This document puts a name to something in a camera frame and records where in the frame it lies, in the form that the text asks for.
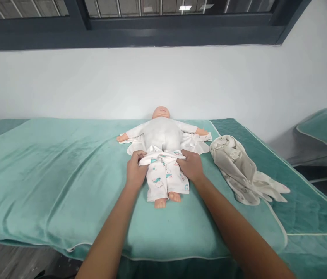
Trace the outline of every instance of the white swaddle blanket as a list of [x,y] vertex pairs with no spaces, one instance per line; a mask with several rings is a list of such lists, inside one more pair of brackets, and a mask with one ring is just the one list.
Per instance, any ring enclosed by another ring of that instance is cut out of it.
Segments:
[[[204,143],[205,141],[212,141],[211,133],[208,133],[205,136],[200,136],[193,133],[183,133],[183,137],[180,142],[180,150],[185,149],[198,153],[199,155],[207,153],[210,151],[210,148],[207,144]],[[149,152],[150,148],[150,146],[145,146],[144,134],[135,138],[129,138],[120,143],[131,143],[127,149],[127,154],[129,155],[132,155],[132,153],[137,150]]]
[[257,171],[255,163],[234,137],[218,137],[211,143],[210,152],[240,203],[258,205],[260,198],[271,202],[271,197],[278,202],[287,202],[281,193],[289,193],[290,189]]

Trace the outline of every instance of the human arm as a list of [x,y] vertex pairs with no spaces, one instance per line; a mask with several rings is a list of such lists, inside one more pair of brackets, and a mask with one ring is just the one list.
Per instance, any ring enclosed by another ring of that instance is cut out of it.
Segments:
[[138,136],[141,136],[143,133],[144,127],[149,123],[150,121],[147,121],[143,124],[140,124],[136,126],[135,128],[132,128],[131,130],[128,130],[126,133],[124,133],[122,136],[117,137],[118,142],[123,142],[125,140],[128,140],[129,138],[135,138]]
[[177,163],[194,183],[245,277],[295,278],[261,235],[205,177],[200,156],[186,150],[182,153],[186,160],[177,160]]
[[127,180],[112,212],[96,237],[76,279],[115,278],[137,195],[148,166],[139,166],[146,152],[135,151],[127,162]]
[[205,136],[209,133],[204,129],[198,128],[197,126],[190,125],[190,124],[180,122],[177,120],[174,120],[174,121],[175,121],[176,125],[179,127],[179,129],[182,130],[183,132],[195,133],[195,134],[199,134],[200,136]]

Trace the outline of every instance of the human hand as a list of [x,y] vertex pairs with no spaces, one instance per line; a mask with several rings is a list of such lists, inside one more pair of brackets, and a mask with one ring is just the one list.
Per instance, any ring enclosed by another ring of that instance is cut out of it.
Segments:
[[195,131],[196,134],[200,135],[200,136],[205,136],[208,135],[209,132],[206,131],[205,129],[201,129],[201,128],[197,128],[197,130]]
[[181,153],[186,157],[186,160],[177,159],[183,173],[194,183],[203,178],[202,161],[198,153],[182,150]]
[[142,150],[133,152],[130,161],[127,162],[126,187],[139,189],[143,185],[148,165],[139,166],[139,161],[143,159],[146,154],[147,153]]
[[128,140],[128,135],[126,133],[124,133],[122,136],[117,137],[116,140],[118,142],[123,142],[125,140]]

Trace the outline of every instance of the doll leg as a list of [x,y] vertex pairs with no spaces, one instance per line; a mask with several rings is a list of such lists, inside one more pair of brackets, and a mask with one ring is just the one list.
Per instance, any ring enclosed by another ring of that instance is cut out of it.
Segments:
[[170,200],[181,202],[180,194],[189,194],[189,181],[176,161],[167,164],[166,179]]
[[165,208],[168,200],[166,166],[156,161],[148,166],[147,182],[149,186],[148,201],[154,201],[155,208]]

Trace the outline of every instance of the doll foot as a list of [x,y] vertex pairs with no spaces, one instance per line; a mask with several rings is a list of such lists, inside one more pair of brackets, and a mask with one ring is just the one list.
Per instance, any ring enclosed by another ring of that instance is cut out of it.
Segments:
[[168,196],[169,196],[170,200],[172,200],[174,202],[181,202],[181,197],[180,197],[179,193],[169,192]]
[[165,208],[166,207],[166,199],[158,199],[154,201],[154,208]]

